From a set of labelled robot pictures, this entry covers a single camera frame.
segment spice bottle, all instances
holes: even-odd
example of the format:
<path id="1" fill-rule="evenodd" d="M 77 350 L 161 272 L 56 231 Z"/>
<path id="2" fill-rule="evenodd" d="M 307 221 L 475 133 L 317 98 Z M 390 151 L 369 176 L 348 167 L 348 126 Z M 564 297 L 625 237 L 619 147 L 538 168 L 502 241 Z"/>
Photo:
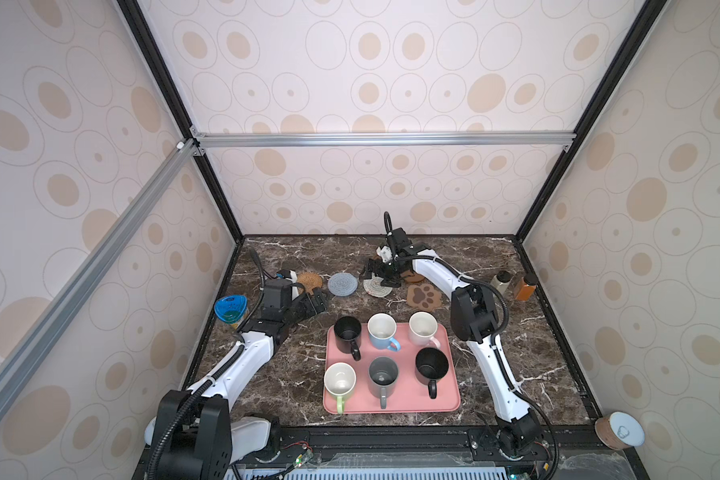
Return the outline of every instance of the spice bottle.
<path id="1" fill-rule="evenodd" d="M 539 284 L 539 279 L 534 274 L 524 274 L 522 278 L 518 280 L 517 285 L 512 290 L 512 298 L 525 302 L 534 294 L 536 287 Z"/>
<path id="2" fill-rule="evenodd" d="M 512 281 L 512 274 L 507 272 L 506 270 L 501 270 L 496 276 L 490 281 L 490 284 L 496 287 L 496 290 L 499 291 L 502 295 L 504 292 L 507 291 L 507 287 L 509 286 L 509 282 Z"/>

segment pink tray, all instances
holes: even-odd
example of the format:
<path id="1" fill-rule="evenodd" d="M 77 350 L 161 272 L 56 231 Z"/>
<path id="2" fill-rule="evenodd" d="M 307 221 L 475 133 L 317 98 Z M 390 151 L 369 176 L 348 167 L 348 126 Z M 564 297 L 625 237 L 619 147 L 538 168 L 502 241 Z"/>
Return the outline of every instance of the pink tray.
<path id="1" fill-rule="evenodd" d="M 378 350 L 371 345 L 368 338 L 368 324 L 362 324 L 360 342 L 361 359 L 356 362 L 350 353 L 342 353 L 336 347 L 336 335 L 333 327 L 328 329 L 328 348 L 326 353 L 326 368 L 336 362 L 345 362 L 355 369 L 357 383 L 352 395 L 346 399 L 344 413 L 413 413 L 413 412 L 452 412 L 461 405 L 461 395 L 456 382 L 454 361 L 451 357 L 451 347 L 448 344 L 448 334 L 445 328 L 438 324 L 438 332 L 434 336 L 440 340 L 442 352 L 448 358 L 448 374 L 438 382 L 438 398 L 429 398 L 427 386 L 416 379 L 416 354 L 423 347 L 414 345 L 408 340 L 408 324 L 398 323 L 398 331 L 394 338 L 400 342 L 400 351 Z M 394 393 L 387 399 L 387 408 L 382 410 L 378 398 L 368 390 L 371 379 L 368 378 L 368 366 L 379 356 L 388 356 L 396 361 L 400 374 L 395 384 Z M 329 413 L 336 411 L 336 399 L 326 389 L 322 390 L 322 406 Z"/>

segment wallpaper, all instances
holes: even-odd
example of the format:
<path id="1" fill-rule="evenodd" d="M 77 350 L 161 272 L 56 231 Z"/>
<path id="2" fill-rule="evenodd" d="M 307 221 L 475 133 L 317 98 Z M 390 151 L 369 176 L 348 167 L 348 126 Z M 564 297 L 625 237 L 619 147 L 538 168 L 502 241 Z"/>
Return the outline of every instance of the wallpaper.
<path id="1" fill-rule="evenodd" d="M 659 20 L 525 245 L 653 480 L 720 480 L 720 1 Z"/>
<path id="2" fill-rule="evenodd" d="M 0 478 L 130 480 L 231 249 L 189 160 L 0 423 Z"/>
<path id="3" fill-rule="evenodd" d="M 570 130 L 641 0 L 142 0 L 212 133 Z"/>
<path id="4" fill-rule="evenodd" d="M 560 145 L 212 148 L 244 234 L 513 234 Z"/>
<path id="5" fill-rule="evenodd" d="M 105 0 L 0 2 L 0 363 L 177 132 Z"/>

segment brown marble surface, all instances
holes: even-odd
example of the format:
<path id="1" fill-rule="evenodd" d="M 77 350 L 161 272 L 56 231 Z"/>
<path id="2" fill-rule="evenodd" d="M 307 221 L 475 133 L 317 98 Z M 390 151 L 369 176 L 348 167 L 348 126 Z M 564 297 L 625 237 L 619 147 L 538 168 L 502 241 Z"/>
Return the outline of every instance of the brown marble surface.
<path id="1" fill-rule="evenodd" d="M 443 259 L 462 272 L 489 280 L 499 270 L 522 270 L 511 242 L 486 237 L 427 237 L 423 241 Z M 327 281 L 331 274 L 359 274 L 366 257 L 382 242 L 379 237 L 253 237 L 246 239 L 234 270 L 228 294 L 244 294 L 253 302 L 258 295 L 259 277 L 250 259 L 249 246 L 256 248 L 264 267 L 274 274 L 280 269 L 316 272 Z M 433 312 L 442 323 L 451 343 L 461 407 L 453 412 L 379 413 L 332 415 L 322 406 L 322 375 L 326 368 L 326 331 L 343 315 L 367 322 L 377 312 L 387 312 L 406 322 L 416 309 L 405 302 L 407 287 L 393 289 L 385 298 L 365 293 L 362 281 L 350 296 L 333 297 L 328 312 L 303 321 L 291 333 L 278 353 L 249 382 L 232 408 L 232 420 L 250 412 L 277 415 L 284 426 L 418 426 L 478 425 L 475 412 L 494 420 L 493 401 L 477 361 L 466 344 L 457 339 L 449 325 L 450 302 Z M 232 328 L 214 326 L 200 373 L 205 375 L 228 353 Z M 579 400 L 557 343 L 552 337 L 534 295 L 528 302 L 510 302 L 510 324 L 502 335 L 504 351 L 515 378 L 523 390 L 558 425 L 590 423 Z"/>

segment black mug handle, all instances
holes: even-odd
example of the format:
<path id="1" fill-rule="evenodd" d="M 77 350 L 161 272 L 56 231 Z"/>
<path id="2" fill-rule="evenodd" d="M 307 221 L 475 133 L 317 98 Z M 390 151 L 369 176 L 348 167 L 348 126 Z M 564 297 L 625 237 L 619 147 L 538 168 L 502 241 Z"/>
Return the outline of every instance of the black mug handle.
<path id="1" fill-rule="evenodd" d="M 352 352 L 352 358 L 355 359 L 356 362 L 360 361 L 360 347 L 358 347 L 358 343 L 355 340 L 349 341 L 349 350 Z"/>

